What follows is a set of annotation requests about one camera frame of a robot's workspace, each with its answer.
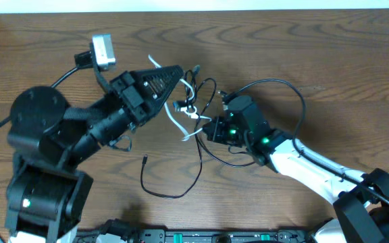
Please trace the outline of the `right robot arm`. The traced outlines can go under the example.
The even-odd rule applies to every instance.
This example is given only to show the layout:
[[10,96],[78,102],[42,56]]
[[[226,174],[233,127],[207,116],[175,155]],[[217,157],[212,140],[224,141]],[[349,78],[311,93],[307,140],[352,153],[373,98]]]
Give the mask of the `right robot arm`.
[[271,128],[249,96],[226,96],[225,115],[203,125],[208,141],[245,147],[260,166],[295,179],[328,201],[336,218],[312,242],[389,242],[389,173],[365,173],[333,162],[289,133]]

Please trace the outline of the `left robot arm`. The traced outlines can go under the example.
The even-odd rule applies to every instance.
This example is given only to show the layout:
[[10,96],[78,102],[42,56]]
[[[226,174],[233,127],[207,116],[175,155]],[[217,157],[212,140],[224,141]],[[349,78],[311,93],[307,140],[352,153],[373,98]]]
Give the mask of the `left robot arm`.
[[11,106],[7,136],[15,150],[6,191],[10,239],[56,242],[75,230],[93,183],[79,164],[154,118],[183,73],[178,65],[124,72],[87,108],[48,86],[24,91]]

